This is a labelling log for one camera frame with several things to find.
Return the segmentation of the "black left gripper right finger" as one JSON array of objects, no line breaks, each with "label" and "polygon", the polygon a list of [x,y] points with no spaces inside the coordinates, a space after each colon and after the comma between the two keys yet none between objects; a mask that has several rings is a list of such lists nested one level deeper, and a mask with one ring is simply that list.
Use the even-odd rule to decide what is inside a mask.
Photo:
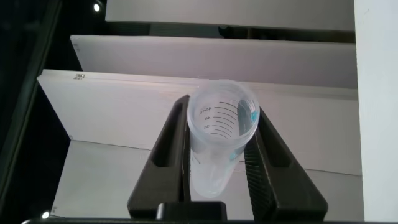
[{"label": "black left gripper right finger", "polygon": [[265,112],[244,150],[255,221],[320,221],[328,203]]}]

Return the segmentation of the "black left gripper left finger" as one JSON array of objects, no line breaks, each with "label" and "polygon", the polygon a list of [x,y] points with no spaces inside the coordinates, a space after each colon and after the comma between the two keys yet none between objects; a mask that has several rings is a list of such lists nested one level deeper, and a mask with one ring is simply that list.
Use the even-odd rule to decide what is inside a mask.
[{"label": "black left gripper left finger", "polygon": [[155,218],[162,203],[190,201],[189,96],[179,98],[127,201],[131,218]]}]

